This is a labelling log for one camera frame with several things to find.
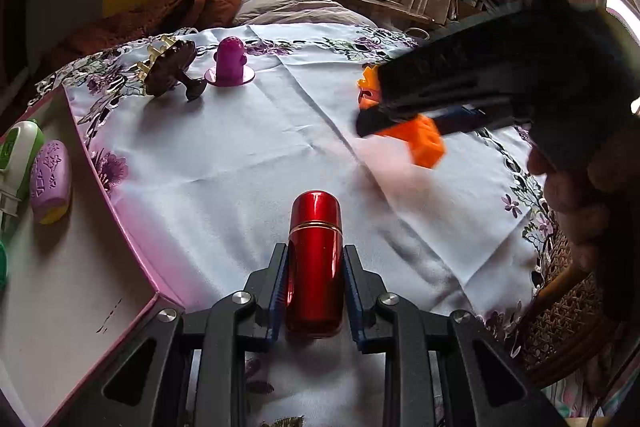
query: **cable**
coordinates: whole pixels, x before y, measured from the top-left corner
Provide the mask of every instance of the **cable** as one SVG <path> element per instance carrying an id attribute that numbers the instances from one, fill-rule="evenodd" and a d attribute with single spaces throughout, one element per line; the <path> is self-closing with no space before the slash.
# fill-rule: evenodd
<path id="1" fill-rule="evenodd" d="M 640 353 L 640 341 L 638 341 L 638 343 L 636 344 L 636 347 L 634 347 L 633 351 L 631 351 L 629 356 L 626 357 L 625 361 L 622 363 L 622 365 L 620 365 L 620 368 L 618 369 L 616 374 L 609 381 L 609 384 L 607 386 L 607 390 L 600 396 L 600 398 L 596 402 L 595 407 L 591 411 L 591 414 L 589 415 L 589 419 L 587 420 L 586 427 L 592 427 L 593 426 L 593 420 L 596 418 L 596 414 L 598 413 L 598 409 L 600 409 L 600 407 L 602 407 L 602 404 L 604 403 L 604 400 L 606 399 L 607 396 L 609 396 L 609 393 L 613 389 L 613 386 L 620 379 L 620 377 L 626 371 L 627 367 L 629 367 L 631 362 L 633 362 L 633 359 L 636 357 L 636 355 L 638 353 Z"/>

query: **brown blanket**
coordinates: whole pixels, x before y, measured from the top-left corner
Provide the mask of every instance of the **brown blanket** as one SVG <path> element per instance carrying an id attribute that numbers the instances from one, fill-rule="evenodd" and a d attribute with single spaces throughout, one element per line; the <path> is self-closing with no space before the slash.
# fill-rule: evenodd
<path id="1" fill-rule="evenodd" d="M 180 28 L 198 30 L 229 26 L 241 0 L 152 0 L 73 31 L 42 57 L 36 76 L 43 78 L 76 58 L 118 44 Z"/>

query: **metal screw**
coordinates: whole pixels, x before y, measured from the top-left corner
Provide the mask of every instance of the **metal screw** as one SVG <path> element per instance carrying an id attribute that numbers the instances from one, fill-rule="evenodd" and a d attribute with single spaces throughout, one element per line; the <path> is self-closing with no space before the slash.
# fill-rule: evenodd
<path id="1" fill-rule="evenodd" d="M 455 320 L 458 324 L 468 321 L 472 316 L 473 315 L 466 310 L 455 310 L 451 314 L 453 320 Z"/>
<path id="2" fill-rule="evenodd" d="M 395 293 L 383 293 L 380 297 L 380 302 L 386 304 L 387 306 L 393 306 L 394 304 L 398 304 L 400 302 L 400 298 Z"/>
<path id="3" fill-rule="evenodd" d="M 241 291 L 231 295 L 231 300 L 236 304 L 247 304 L 251 300 L 251 293 Z"/>
<path id="4" fill-rule="evenodd" d="M 165 308 L 158 314 L 160 322 L 172 322 L 178 318 L 178 312 L 172 308 Z"/>

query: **window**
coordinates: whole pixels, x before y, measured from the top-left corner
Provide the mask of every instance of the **window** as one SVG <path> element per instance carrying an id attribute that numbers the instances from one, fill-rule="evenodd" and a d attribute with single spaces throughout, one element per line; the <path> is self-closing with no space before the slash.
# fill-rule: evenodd
<path id="1" fill-rule="evenodd" d="M 640 19 L 628 6 L 625 0 L 607 0 L 607 11 L 616 17 L 633 38 L 640 44 Z M 640 98 L 631 103 L 631 111 L 637 113 L 640 110 Z"/>

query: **tablecloth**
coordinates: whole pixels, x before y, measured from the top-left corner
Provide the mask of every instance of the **tablecloth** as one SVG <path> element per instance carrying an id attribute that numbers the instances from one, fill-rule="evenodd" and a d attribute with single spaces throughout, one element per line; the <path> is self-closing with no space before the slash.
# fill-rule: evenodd
<path id="1" fill-rule="evenodd" d="M 193 33 L 203 76 L 218 42 L 241 38 L 255 80 L 145 96 L 136 63 L 156 38 L 77 60 L 38 85 L 64 84 L 98 174 L 127 232 L 189 311 L 210 307 L 265 267 L 287 240 L 290 206 L 306 190 L 332 193 L 344 242 L 365 269 L 426 311 L 464 308 L 498 339 L 537 288 L 552 232 L 524 168 L 526 131 L 454 134 L 434 169 L 406 144 L 354 133 L 365 64 L 415 42 L 382 29 L 331 24 L 240 26 Z M 282 338 L 251 365 L 249 425 L 380 425 L 384 362 L 360 355 L 348 327 L 305 346 Z"/>

